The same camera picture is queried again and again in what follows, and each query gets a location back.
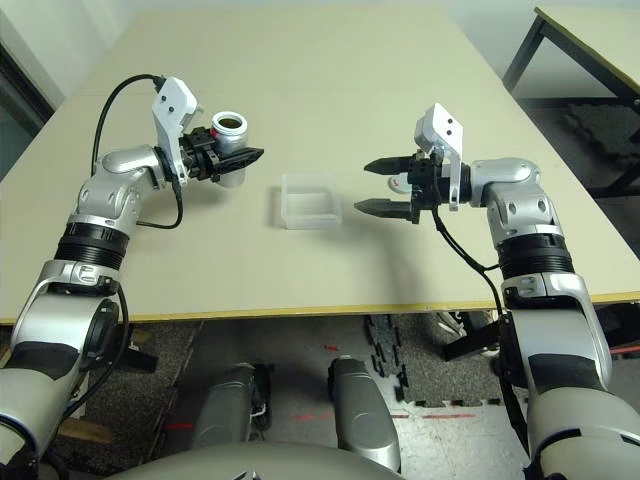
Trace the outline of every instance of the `white wall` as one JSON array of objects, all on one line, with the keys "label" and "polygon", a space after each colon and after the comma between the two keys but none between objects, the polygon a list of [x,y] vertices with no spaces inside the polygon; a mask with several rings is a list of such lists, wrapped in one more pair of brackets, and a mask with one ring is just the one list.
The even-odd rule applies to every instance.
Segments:
[{"label": "white wall", "polygon": [[[45,96],[57,106],[82,84],[129,20],[141,10],[268,1],[0,0],[0,39]],[[300,0],[297,3],[302,1],[314,3],[323,0]],[[533,8],[539,2],[415,0],[414,3],[441,4],[489,65],[502,76],[530,27],[534,19]],[[640,0],[552,0],[544,3],[640,7]],[[605,96],[610,92],[545,41],[525,72],[515,95]]]},{"label": "white wall", "polygon": [[0,40],[58,106],[120,36],[131,16],[119,0],[0,0]]}]

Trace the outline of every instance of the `black table frame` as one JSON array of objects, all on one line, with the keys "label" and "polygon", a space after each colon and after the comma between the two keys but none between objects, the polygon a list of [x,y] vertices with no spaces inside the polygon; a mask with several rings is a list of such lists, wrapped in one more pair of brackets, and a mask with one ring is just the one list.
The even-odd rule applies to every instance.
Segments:
[{"label": "black table frame", "polygon": [[[509,68],[502,78],[502,83],[508,92],[513,91],[544,38],[553,42],[617,97],[625,100],[625,104],[628,104],[628,106],[632,107],[637,113],[640,113],[640,92],[625,83],[624,80],[611,72],[590,52],[584,50],[561,30],[557,29],[553,24],[539,15],[536,17],[533,25],[531,25],[527,36],[524,38],[511,65],[509,65]],[[631,186],[639,177],[640,162],[637,162],[629,167],[625,173],[614,180],[609,186],[588,188],[587,190],[593,198],[639,196],[640,186]]]}]

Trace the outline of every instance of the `metal bracket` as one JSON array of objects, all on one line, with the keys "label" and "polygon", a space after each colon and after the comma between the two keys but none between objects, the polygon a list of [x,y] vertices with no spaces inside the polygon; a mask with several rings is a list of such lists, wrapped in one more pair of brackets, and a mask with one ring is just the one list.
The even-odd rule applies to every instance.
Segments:
[{"label": "metal bracket", "polygon": [[197,109],[196,97],[182,80],[175,77],[167,78],[153,102],[158,146],[169,159],[171,172],[178,177],[180,185],[186,185],[189,178],[182,162],[179,138]]},{"label": "metal bracket", "polygon": [[416,123],[414,140],[425,152],[431,148],[443,149],[449,159],[449,210],[457,211],[460,205],[460,177],[462,175],[462,125],[436,103]]}]

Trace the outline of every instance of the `floor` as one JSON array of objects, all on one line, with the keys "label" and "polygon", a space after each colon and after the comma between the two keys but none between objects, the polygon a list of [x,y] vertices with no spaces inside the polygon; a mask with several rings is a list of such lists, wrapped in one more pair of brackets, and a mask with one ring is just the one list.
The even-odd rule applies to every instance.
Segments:
[{"label": "floor", "polygon": [[[603,159],[572,130],[565,109],[530,108],[527,113],[585,185],[597,186],[620,174],[620,165]],[[640,256],[640,197],[607,199],[598,204]],[[397,378],[381,378],[373,372],[371,347],[360,327],[361,320],[333,318],[331,327],[318,319],[264,322],[260,327],[262,341],[255,336],[249,340],[239,332],[237,338],[227,338],[226,343],[214,341],[214,336],[207,337],[209,324],[205,324],[195,336],[194,345],[200,342],[209,351],[193,350],[178,385],[182,391],[206,387],[217,372],[236,361],[273,363],[273,426],[265,433],[266,440],[335,446],[333,411],[326,391],[327,368],[336,355],[349,353],[367,362],[394,416],[404,478],[522,478],[521,470],[528,459],[502,406],[486,402],[474,407],[452,406],[444,398],[442,406],[435,408],[399,402],[395,391]],[[170,354],[161,349],[155,353],[161,361]],[[640,384],[639,362],[616,362],[612,385],[616,393],[640,410],[640,392],[636,387]],[[174,362],[176,375],[180,373],[179,363],[182,362]],[[132,381],[128,381],[120,384],[117,379],[112,380],[112,391],[125,391],[123,385],[132,388]],[[156,455],[162,454],[162,442],[155,445],[154,451]]]}]

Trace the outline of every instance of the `black cable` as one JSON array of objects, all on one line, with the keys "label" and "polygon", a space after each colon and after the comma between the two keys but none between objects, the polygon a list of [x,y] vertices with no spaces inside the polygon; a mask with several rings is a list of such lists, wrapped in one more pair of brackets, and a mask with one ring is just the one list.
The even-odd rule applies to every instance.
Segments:
[{"label": "black cable", "polygon": [[485,267],[484,265],[478,263],[471,255],[469,255],[466,252],[464,248],[462,248],[462,246],[460,246],[458,242],[456,242],[453,236],[449,233],[449,231],[447,230],[447,227],[445,226],[444,222],[442,221],[438,213],[438,205],[442,202],[442,197],[440,196],[440,190],[438,189],[437,178],[438,178],[437,167],[434,162],[433,190],[436,196],[436,203],[433,209],[431,210],[431,214],[433,216],[433,221],[436,225],[436,230],[440,232],[440,235],[442,235],[442,238],[444,238],[444,240],[453,249],[453,251],[456,252],[467,263],[467,265],[469,265],[473,270],[475,270],[478,273],[478,275],[480,275],[485,280],[485,282],[487,282],[487,284],[489,285],[489,288],[491,289],[491,293],[493,294],[493,300],[496,303],[496,310],[498,310],[498,315],[502,316],[502,313],[503,313],[502,302],[500,301],[500,295],[498,294],[498,289],[485,273],[489,270],[493,270],[499,267],[499,265],[492,265],[491,267]]},{"label": "black cable", "polygon": [[[436,224],[436,229],[440,232],[445,241],[449,244],[449,246],[460,256],[462,259],[469,265],[472,269],[474,269],[478,275],[480,275],[485,282],[489,285],[491,289],[491,293],[493,294],[493,300],[496,303],[496,309],[498,310],[498,322],[504,321],[504,313],[502,310],[502,302],[500,301],[500,295],[498,294],[498,289],[493,284],[491,279],[487,276],[486,272],[489,270],[494,270],[498,268],[500,265],[492,265],[490,267],[485,267],[474,260],[471,255],[469,255],[464,248],[460,246],[458,242],[451,236],[447,227],[444,225],[444,222],[440,218],[438,214],[438,205],[442,203],[442,197],[440,196],[440,191],[438,190],[438,185],[436,183],[437,178],[437,170],[434,162],[433,166],[433,189],[436,195],[436,204],[432,210],[433,221]],[[529,453],[529,444],[527,440],[527,422],[524,419],[524,415],[522,414],[522,410],[520,409],[520,404],[518,403],[518,399],[513,391],[513,386],[509,382],[509,380],[504,375],[504,372],[501,369],[501,374],[499,375],[500,380],[500,391],[502,392],[502,398],[504,400],[505,407],[507,409],[507,416],[509,417],[509,421],[511,423],[512,428],[516,432],[520,443],[524,447],[524,450]]]},{"label": "black cable", "polygon": [[[164,77],[162,76],[152,75],[150,73],[142,73],[140,75],[134,75],[132,77],[129,77],[123,80],[116,86],[116,88],[113,89],[113,92],[111,92],[111,95],[109,95],[109,97],[107,98],[107,101],[105,102],[104,107],[102,107],[102,112],[100,112],[100,118],[98,119],[98,125],[96,126],[96,133],[93,137],[93,150],[91,151],[91,175],[92,176],[95,173],[95,166],[96,166],[96,163],[98,162],[98,151],[100,150],[100,138],[102,137],[102,129],[104,128],[104,122],[107,119],[107,114],[109,113],[109,109],[111,108],[111,105],[113,104],[113,102],[115,101],[115,99],[117,98],[117,96],[120,94],[122,90],[124,90],[127,86],[131,85],[132,83],[139,82],[141,80],[153,81],[156,91],[159,91],[160,88],[162,88],[162,85],[164,84],[164,81],[165,81]],[[177,179],[174,179],[174,178],[171,179],[173,193],[176,197],[176,205],[178,207],[178,217],[176,221],[171,225],[161,225],[157,223],[138,221],[136,222],[136,225],[140,225],[143,227],[160,228],[163,230],[171,230],[173,228],[176,228],[178,225],[180,225],[180,223],[182,222],[182,216],[184,213],[183,205],[182,205],[182,189],[180,188],[180,182],[176,182],[176,180]]]},{"label": "black cable", "polygon": [[69,480],[69,469],[65,465],[64,461],[51,450],[51,447],[49,447],[47,451],[44,452],[42,461],[49,464],[49,466],[53,468],[53,470],[56,472],[56,475],[58,476],[58,480]]},{"label": "black cable", "polygon": [[98,161],[98,150],[100,149],[100,137],[102,136],[102,128],[104,127],[104,121],[107,118],[107,113],[109,113],[109,109],[111,108],[111,104],[113,104],[114,100],[118,96],[118,94],[124,90],[127,86],[132,83],[138,82],[140,80],[153,80],[154,84],[158,86],[160,82],[164,82],[164,79],[158,75],[151,75],[150,73],[142,73],[140,75],[134,75],[129,77],[118,84],[116,88],[113,89],[109,98],[102,107],[102,112],[100,113],[100,118],[98,119],[98,125],[96,126],[96,133],[93,136],[93,150],[91,152],[91,176],[93,176],[95,172],[96,162]]},{"label": "black cable", "polygon": [[159,223],[151,223],[138,220],[136,222],[136,225],[140,225],[142,227],[160,228],[162,230],[172,230],[174,228],[177,228],[178,225],[182,223],[182,216],[184,215],[184,205],[182,203],[182,187],[180,187],[180,181],[175,175],[171,179],[171,188],[173,189],[173,194],[176,197],[176,205],[178,207],[178,216],[176,218],[176,221],[171,225],[162,225]]},{"label": "black cable", "polygon": [[129,340],[129,309],[127,308],[127,300],[124,296],[124,292],[122,291],[122,286],[118,286],[118,299],[120,300],[120,308],[122,309],[122,339],[120,341],[120,347],[118,348],[118,353],[116,357],[111,362],[111,365],[107,367],[104,373],[98,378],[98,380],[91,385],[87,391],[82,395],[78,400],[69,405],[64,413],[62,414],[62,420],[69,418],[69,416],[75,412],[80,406],[87,401],[89,397],[91,397],[96,390],[98,390],[104,382],[107,381],[109,376],[113,373],[113,370],[116,368],[116,365],[122,358],[122,354],[124,353],[127,343]]}]

